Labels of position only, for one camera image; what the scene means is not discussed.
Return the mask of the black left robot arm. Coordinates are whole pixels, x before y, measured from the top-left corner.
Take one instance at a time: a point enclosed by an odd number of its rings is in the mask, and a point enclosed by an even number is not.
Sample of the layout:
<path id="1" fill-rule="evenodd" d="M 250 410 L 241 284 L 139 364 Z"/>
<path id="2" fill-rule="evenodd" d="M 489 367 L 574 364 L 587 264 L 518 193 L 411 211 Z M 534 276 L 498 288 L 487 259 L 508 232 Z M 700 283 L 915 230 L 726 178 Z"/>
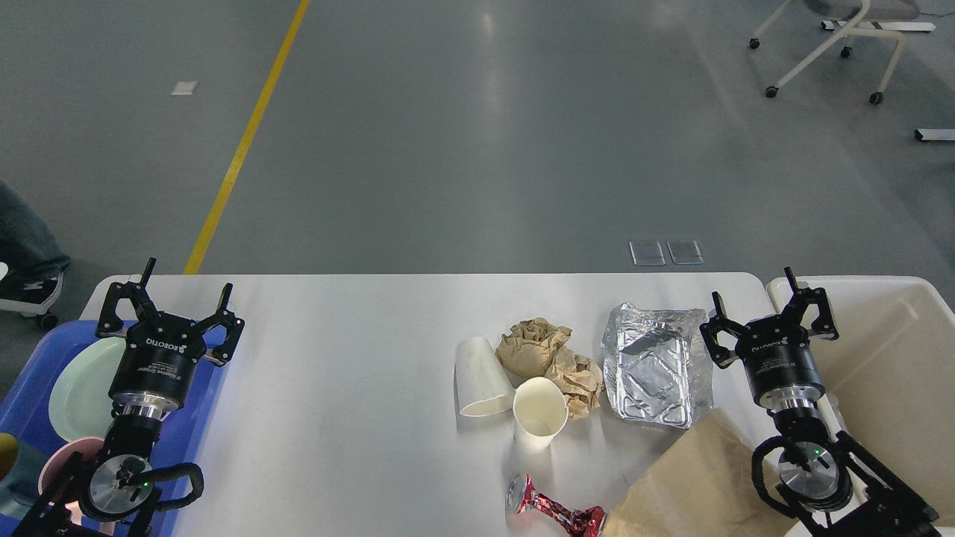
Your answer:
<path id="1" fill-rule="evenodd" d="M 122 341 L 108 397 L 112 421 L 91 459 L 72 450 L 31 504 L 15 536 L 103 536 L 74 521 L 103 527 L 120 524 L 130 536 L 148 536 L 158 512 L 183 509 L 204 493 L 204 474 L 194 462 L 160 467 L 152 455 L 168 415 L 187 405 L 201 361 L 217 367 L 232 360 L 245 320 L 229 309 L 234 286 L 226 283 L 215 312 L 201 320 L 159 310 L 147 292 L 155 259 L 137 281 L 109 285 L 95 336 Z"/>

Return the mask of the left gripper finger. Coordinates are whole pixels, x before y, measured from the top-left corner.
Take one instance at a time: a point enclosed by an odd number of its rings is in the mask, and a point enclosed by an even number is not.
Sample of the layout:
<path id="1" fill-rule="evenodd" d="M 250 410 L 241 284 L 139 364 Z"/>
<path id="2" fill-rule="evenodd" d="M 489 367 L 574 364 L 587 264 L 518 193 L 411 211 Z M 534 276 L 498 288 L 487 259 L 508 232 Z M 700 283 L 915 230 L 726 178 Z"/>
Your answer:
<path id="1" fill-rule="evenodd" d="M 236 346 L 245 327 L 245 320 L 236 317 L 236 314 L 228 309 L 233 288 L 232 283 L 226 283 L 219 296 L 217 310 L 200 321 L 190 323 L 190 358 L 197 361 L 204 358 L 215 366 L 222 367 L 234 357 Z M 225 337 L 221 343 L 210 349 L 206 345 L 204 335 L 216 327 L 222 327 L 225 330 Z"/>
<path id="2" fill-rule="evenodd" d="M 154 271 L 156 258 L 149 258 L 140 275 L 139 282 L 128 280 L 124 283 L 112 283 L 108 286 L 105 299 L 100 309 L 97 337 L 121 336 L 124 337 L 124 324 L 116 313 L 116 308 L 122 300 L 128 300 L 134 308 L 137 321 L 144 322 L 151 330 L 160 329 L 160 313 L 146 290 L 147 282 Z"/>

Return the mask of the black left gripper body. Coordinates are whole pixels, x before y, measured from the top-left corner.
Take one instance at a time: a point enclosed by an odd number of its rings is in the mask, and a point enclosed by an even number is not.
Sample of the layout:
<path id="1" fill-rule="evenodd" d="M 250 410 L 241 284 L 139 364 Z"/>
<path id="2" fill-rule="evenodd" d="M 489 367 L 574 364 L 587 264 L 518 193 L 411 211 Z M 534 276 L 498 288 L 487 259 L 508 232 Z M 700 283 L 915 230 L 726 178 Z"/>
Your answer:
<path id="1" fill-rule="evenodd" d="M 125 340 L 109 397 L 116 404 L 127 405 L 148 395 L 164 400 L 164 412 L 184 408 L 198 358 L 206 351 L 198 322 L 163 314 L 156 326 L 147 321 L 134 323 Z"/>

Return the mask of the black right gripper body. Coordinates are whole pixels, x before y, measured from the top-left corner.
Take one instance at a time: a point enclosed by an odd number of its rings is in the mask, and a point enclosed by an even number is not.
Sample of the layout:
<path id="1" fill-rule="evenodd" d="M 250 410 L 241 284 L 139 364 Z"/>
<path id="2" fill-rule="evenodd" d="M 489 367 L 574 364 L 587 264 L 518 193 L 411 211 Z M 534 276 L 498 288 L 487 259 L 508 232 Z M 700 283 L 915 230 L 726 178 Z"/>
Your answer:
<path id="1" fill-rule="evenodd" d="M 812 406 L 825 394 L 805 327 L 766 317 L 744 328 L 736 355 L 743 362 L 755 404 L 767 410 L 784 409 L 785 400 Z"/>

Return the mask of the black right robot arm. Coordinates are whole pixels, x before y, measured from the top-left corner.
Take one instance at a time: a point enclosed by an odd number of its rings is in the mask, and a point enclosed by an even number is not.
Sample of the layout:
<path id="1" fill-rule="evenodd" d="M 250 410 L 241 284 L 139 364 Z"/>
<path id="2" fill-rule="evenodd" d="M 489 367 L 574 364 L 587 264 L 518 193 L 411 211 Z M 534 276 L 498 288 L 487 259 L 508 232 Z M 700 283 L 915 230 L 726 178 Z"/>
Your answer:
<path id="1" fill-rule="evenodd" d="M 746 324 L 731 320 L 719 292 L 700 327 L 720 369 L 742 363 L 754 404 L 777 435 L 751 455 L 751 482 L 774 511 L 801 521 L 812 536 L 938 536 L 937 511 L 849 433 L 832 433 L 818 401 L 826 393 L 810 340 L 836 340 L 823 288 L 799 286 L 785 268 L 791 297 L 780 313 Z"/>

